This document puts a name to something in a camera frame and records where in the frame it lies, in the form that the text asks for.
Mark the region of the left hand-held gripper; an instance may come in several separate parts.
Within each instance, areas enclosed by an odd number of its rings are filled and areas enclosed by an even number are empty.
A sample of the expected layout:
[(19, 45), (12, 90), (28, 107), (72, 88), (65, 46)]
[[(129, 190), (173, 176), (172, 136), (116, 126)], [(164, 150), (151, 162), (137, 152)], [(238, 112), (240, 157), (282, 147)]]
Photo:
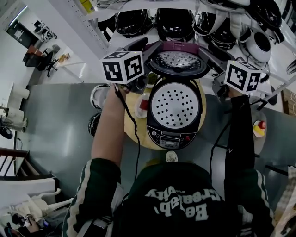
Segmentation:
[(100, 79), (126, 86), (134, 93), (143, 93), (144, 70), (149, 70), (148, 63), (153, 55), (151, 49), (143, 51), (147, 44), (148, 38), (143, 37), (124, 46), (125, 51), (111, 52), (100, 59)]

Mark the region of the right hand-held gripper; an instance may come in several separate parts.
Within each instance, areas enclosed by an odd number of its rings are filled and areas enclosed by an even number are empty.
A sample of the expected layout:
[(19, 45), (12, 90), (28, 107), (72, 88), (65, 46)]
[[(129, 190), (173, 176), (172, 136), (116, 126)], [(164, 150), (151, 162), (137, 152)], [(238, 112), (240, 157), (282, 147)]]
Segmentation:
[(213, 91), (220, 102), (228, 100), (229, 89), (242, 94), (257, 90), (261, 70), (245, 61), (234, 61), (234, 56), (219, 47), (199, 47), (199, 57), (216, 72), (221, 72), (213, 81)]

